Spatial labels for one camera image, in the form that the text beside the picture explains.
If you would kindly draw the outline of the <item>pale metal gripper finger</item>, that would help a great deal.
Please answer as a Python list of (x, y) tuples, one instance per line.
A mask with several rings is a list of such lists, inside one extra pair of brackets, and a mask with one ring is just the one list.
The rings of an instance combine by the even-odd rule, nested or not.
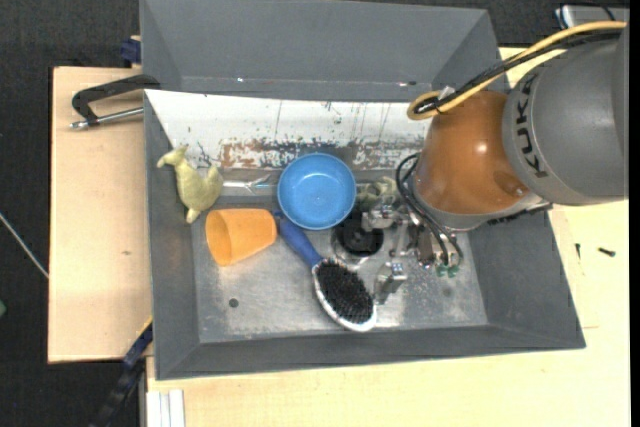
[(399, 223), (399, 211), (391, 207), (371, 208), (362, 213), (361, 226), (366, 232), (391, 229)]
[(387, 261), (382, 264), (374, 279), (374, 302), (377, 305), (384, 304), (388, 297), (395, 294), (407, 281), (407, 278), (403, 263)]

